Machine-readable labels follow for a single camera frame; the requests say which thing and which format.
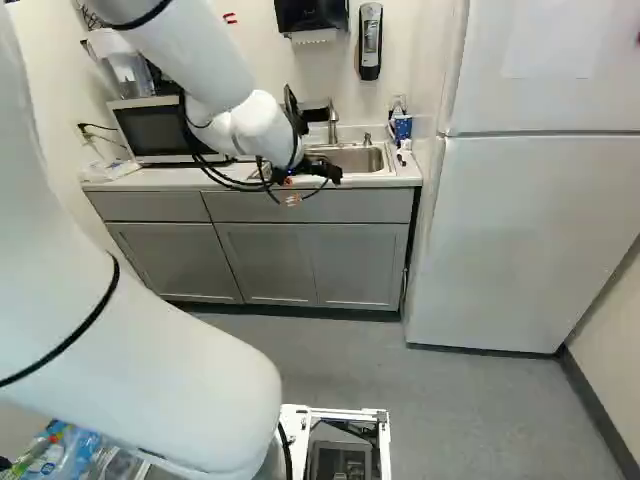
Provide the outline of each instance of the refrigerator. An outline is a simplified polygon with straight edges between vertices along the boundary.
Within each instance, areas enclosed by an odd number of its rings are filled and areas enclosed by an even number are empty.
[[[640,2],[451,4],[406,339],[550,354],[640,232]]]

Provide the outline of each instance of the faucet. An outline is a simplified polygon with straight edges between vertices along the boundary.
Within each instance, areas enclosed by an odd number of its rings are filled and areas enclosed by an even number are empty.
[[[329,145],[337,145],[338,144],[338,121],[340,120],[340,115],[338,115],[338,111],[333,106],[333,100],[329,100],[329,135],[327,143]]]

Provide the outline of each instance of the gray carpet floor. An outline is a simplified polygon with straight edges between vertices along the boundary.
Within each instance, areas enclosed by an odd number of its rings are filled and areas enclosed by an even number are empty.
[[[196,313],[280,369],[284,401],[391,413],[394,480],[620,480],[552,360],[405,348],[399,324]]]

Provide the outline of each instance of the white countertop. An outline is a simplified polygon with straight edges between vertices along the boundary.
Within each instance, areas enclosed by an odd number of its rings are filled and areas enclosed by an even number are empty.
[[[397,188],[422,185],[422,173],[412,155],[405,155],[407,165],[403,167],[396,158],[396,149],[391,145],[391,171],[376,173],[345,174],[339,187],[329,182],[326,188]],[[255,163],[235,163],[219,169],[225,175],[245,181],[256,171]],[[316,188],[324,182],[321,177],[298,175],[293,184],[277,188]],[[108,183],[82,183],[85,191],[163,191],[163,190],[227,190],[209,179],[198,168],[143,168]]]

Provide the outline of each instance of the paper towel dispenser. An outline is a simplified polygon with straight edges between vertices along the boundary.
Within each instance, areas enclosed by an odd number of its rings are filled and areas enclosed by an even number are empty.
[[[274,0],[274,5],[285,37],[325,28],[349,30],[349,0]]]

